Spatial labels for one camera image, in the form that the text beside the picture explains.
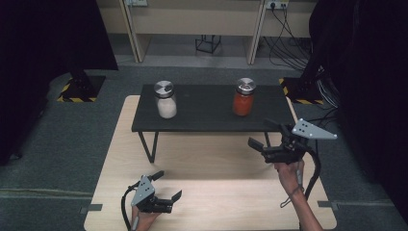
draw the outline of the black curtain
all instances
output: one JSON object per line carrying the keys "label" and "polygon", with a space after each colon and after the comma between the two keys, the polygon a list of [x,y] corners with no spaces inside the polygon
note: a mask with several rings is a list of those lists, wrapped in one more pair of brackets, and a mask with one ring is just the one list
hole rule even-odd
{"label": "black curtain", "polygon": [[408,222],[408,2],[361,1],[341,110],[353,151]]}
{"label": "black curtain", "polygon": [[94,0],[0,2],[0,164],[28,132],[49,82],[76,69],[117,69]]}

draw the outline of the black tabletop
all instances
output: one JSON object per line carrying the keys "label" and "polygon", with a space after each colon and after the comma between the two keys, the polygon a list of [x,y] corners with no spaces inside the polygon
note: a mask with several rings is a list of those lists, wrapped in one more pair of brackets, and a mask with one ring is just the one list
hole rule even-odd
{"label": "black tabletop", "polygon": [[177,115],[162,118],[153,85],[144,85],[132,124],[132,132],[278,132],[264,124],[265,118],[294,124],[286,96],[280,86],[257,86],[251,113],[232,111],[235,86],[175,85]]}

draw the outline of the jar lid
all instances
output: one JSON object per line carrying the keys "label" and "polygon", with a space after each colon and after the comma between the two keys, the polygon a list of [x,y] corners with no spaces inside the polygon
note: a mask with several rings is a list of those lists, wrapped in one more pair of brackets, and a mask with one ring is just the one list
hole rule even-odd
{"label": "jar lid", "polygon": [[241,94],[252,94],[255,88],[255,82],[249,78],[241,78],[237,82],[237,92]]}
{"label": "jar lid", "polygon": [[157,82],[154,86],[154,91],[159,98],[169,98],[174,93],[173,84],[166,80]]}

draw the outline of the orange contents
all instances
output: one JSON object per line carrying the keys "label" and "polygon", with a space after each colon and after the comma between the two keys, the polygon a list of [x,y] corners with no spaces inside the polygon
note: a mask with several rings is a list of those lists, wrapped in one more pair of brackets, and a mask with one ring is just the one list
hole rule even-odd
{"label": "orange contents", "polygon": [[233,111],[238,116],[246,116],[251,112],[254,95],[244,95],[238,92],[234,96]]}

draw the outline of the wall socket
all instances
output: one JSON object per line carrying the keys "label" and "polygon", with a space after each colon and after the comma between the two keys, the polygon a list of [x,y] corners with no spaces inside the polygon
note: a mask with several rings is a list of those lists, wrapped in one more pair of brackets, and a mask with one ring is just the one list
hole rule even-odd
{"label": "wall socket", "polygon": [[275,10],[282,10],[284,8],[288,8],[289,0],[268,0],[267,9],[272,9],[272,3],[275,4]]}
{"label": "wall socket", "polygon": [[129,7],[147,7],[147,0],[126,0]]}

